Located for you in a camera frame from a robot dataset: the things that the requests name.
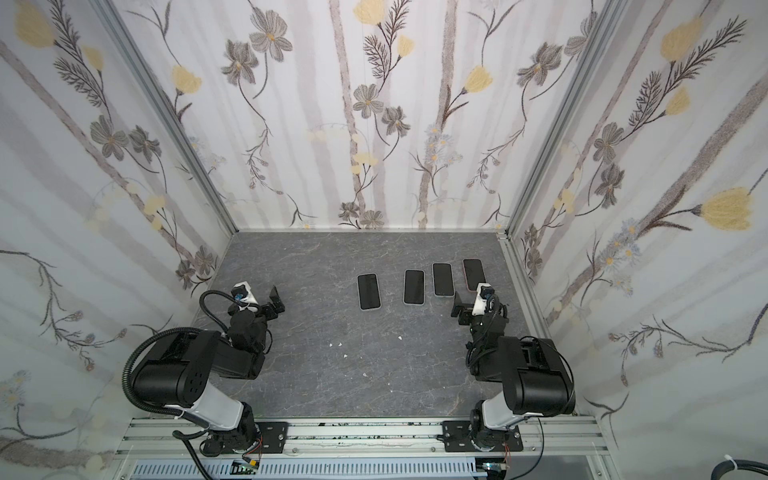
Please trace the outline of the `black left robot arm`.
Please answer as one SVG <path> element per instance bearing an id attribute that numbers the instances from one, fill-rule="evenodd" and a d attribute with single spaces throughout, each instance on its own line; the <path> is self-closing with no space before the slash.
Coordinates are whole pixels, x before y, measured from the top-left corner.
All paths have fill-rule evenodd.
<path id="1" fill-rule="evenodd" d="M 138 409 L 185 419 L 211 432 L 254 427 L 251 408 L 224 394 L 210 381 L 256 379 L 270 353 L 269 322 L 285 311 L 276 287 L 260 303 L 247 282 L 230 292 L 200 294 L 199 308 L 214 329 L 175 327 L 142 342 L 125 363 L 121 384 Z"/>

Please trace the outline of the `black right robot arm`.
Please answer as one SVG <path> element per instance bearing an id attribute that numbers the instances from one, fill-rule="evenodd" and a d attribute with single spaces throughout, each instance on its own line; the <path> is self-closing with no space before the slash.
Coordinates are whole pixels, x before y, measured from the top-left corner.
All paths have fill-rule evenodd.
<path id="1" fill-rule="evenodd" d="M 501 391 L 480 401 L 470 414 L 470 437 L 480 445 L 534 417 L 571 414 L 575 409 L 573 374 L 554 343 L 545 338 L 505 333 L 508 307 L 493 287 L 483 284 L 475 300 L 453 298 L 451 316 L 467 326 L 465 366 L 480 382 L 499 383 Z"/>

